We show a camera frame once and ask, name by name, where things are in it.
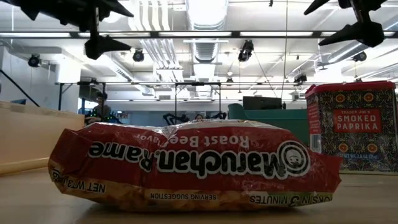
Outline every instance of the cubicle wall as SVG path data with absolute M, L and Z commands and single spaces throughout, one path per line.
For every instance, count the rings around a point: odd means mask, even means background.
M 62 131 L 83 124 L 83 115 L 0 101 L 0 175 L 46 166 Z

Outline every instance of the person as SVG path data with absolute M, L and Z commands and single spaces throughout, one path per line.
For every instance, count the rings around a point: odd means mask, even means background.
M 91 124 L 94 122 L 104 121 L 106 117 L 111 115 L 111 107 L 105 104 L 106 99 L 108 99 L 108 94 L 106 93 L 97 93 L 97 103 L 98 105 L 93 108 L 93 113 L 96 116 L 90 116 L 86 118 L 86 123 Z
M 101 93 L 101 92 L 97 93 L 97 103 L 98 103 L 98 105 L 95 106 L 93 108 L 93 110 L 96 111 L 96 114 L 100 118 L 105 118 L 105 117 L 111 115 L 111 111 L 112 111 L 111 107 L 105 104 L 107 99 L 108 99 L 108 94 Z
M 203 118 L 203 115 L 201 115 L 201 114 L 197 114 L 196 116 L 195 116 L 195 120 L 197 120 L 197 121 L 200 121 L 200 120 L 203 120 L 204 118 Z

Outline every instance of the table surface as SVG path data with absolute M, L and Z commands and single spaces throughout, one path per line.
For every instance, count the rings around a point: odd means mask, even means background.
M 46 169 L 0 177 L 0 223 L 398 223 L 398 176 L 341 175 L 332 202 L 249 213 L 127 213 L 62 195 Z

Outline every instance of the red plastic wrapper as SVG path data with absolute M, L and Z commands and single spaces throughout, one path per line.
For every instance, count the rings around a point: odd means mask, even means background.
M 329 202 L 341 158 L 255 121 L 64 130 L 49 160 L 58 189 L 130 211 L 259 210 Z

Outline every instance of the maruchan logo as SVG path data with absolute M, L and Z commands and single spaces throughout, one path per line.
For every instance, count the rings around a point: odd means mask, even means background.
M 198 179 L 208 175 L 261 175 L 265 179 L 301 177 L 310 169 L 307 148 L 295 141 L 285 141 L 276 152 L 234 152 L 206 150 L 202 153 L 187 150 L 159 149 L 149 153 L 147 149 L 115 142 L 94 142 L 88 155 L 92 158 L 108 158 L 138 163 L 150 172 L 153 163 L 159 172 L 192 173 Z

